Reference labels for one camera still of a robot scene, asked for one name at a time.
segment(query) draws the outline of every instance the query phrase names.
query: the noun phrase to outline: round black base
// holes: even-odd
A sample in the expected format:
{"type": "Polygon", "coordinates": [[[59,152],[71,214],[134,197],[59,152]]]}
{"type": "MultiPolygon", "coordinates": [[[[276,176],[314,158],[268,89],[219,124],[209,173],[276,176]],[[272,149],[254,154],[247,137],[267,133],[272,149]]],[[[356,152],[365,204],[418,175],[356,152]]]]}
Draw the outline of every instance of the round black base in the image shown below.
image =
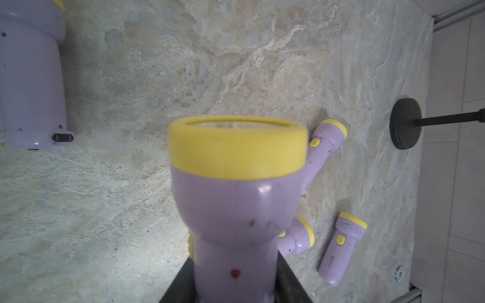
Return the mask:
{"type": "Polygon", "coordinates": [[[389,122],[392,143],[397,149],[410,149],[416,145],[421,127],[415,126],[414,120],[421,118],[421,109],[415,99],[397,100],[389,122]]]}

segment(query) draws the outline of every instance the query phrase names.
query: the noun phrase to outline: black metal pole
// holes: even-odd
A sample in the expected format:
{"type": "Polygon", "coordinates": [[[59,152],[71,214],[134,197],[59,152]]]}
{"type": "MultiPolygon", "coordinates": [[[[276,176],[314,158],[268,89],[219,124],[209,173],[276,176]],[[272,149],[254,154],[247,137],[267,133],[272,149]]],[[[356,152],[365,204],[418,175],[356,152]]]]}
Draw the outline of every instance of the black metal pole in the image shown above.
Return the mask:
{"type": "Polygon", "coordinates": [[[459,113],[456,115],[431,117],[414,120],[414,126],[429,126],[439,124],[450,124],[460,122],[478,121],[485,122],[485,109],[481,109],[478,112],[459,113]]]}

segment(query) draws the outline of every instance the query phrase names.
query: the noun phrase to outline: black holder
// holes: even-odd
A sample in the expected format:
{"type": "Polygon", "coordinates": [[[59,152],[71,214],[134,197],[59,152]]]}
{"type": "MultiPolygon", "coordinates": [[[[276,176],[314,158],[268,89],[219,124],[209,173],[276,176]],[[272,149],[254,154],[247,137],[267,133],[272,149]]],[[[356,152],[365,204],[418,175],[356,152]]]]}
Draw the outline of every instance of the black holder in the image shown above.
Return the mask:
{"type": "Polygon", "coordinates": [[[397,100],[392,108],[389,130],[392,143],[397,149],[410,149],[418,142],[422,126],[470,121],[485,122],[485,109],[478,112],[422,118],[421,109],[416,100],[404,98],[397,100]]]}
{"type": "MultiPolygon", "coordinates": [[[[196,303],[194,261],[187,258],[159,303],[196,303]]],[[[275,303],[312,303],[300,282],[278,252],[275,303]]]]}

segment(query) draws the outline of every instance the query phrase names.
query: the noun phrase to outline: flashlight body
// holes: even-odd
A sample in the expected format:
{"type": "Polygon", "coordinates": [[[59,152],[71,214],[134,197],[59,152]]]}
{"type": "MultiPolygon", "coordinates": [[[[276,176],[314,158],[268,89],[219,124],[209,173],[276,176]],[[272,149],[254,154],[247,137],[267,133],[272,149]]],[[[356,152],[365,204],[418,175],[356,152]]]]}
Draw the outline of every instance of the flashlight body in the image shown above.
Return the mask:
{"type": "Polygon", "coordinates": [[[266,180],[223,180],[172,166],[180,216],[194,233],[194,279],[207,303],[275,300],[277,235],[297,211],[303,171],[266,180]]]}
{"type": "Polygon", "coordinates": [[[291,253],[301,254],[315,243],[315,235],[308,222],[303,218],[293,218],[291,226],[276,238],[282,256],[291,253]]]}
{"type": "Polygon", "coordinates": [[[328,284],[337,287],[347,270],[352,252],[366,229],[342,216],[337,218],[335,228],[337,230],[323,256],[318,274],[328,284]]]}
{"type": "Polygon", "coordinates": [[[303,177],[302,194],[307,192],[308,186],[320,171],[328,156],[340,148],[347,135],[347,131],[343,125],[338,127],[326,121],[329,120],[325,120],[318,125],[308,145],[307,161],[303,168],[305,175],[303,177]]]}
{"type": "Polygon", "coordinates": [[[7,143],[27,149],[72,144],[58,46],[65,38],[63,10],[53,0],[4,0],[0,29],[0,112],[7,143]]]}

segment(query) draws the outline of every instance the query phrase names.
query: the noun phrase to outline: flashlight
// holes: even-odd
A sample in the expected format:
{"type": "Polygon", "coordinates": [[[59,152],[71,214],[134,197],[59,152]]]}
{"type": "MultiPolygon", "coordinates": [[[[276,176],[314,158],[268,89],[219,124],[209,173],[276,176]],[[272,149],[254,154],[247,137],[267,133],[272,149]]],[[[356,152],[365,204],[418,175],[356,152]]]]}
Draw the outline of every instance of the flashlight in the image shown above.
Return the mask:
{"type": "Polygon", "coordinates": [[[337,287],[349,265],[354,248],[365,234],[367,223],[341,212],[335,223],[337,229],[320,263],[318,274],[331,286],[337,287]]]}
{"type": "Polygon", "coordinates": [[[339,121],[323,120],[311,136],[308,146],[302,194],[322,168],[328,156],[340,148],[347,138],[347,129],[339,121]]]}
{"type": "Polygon", "coordinates": [[[294,218],[290,227],[278,235],[278,250],[282,256],[301,254],[315,244],[315,234],[310,224],[300,217],[294,218]]]}
{"type": "Polygon", "coordinates": [[[278,118],[205,116],[168,129],[172,191],[194,235],[200,300],[275,300],[277,236],[296,214],[307,129],[278,118]]]}
{"type": "Polygon", "coordinates": [[[0,3],[0,108],[9,145],[70,145],[58,45],[65,38],[62,0],[0,3]]]}

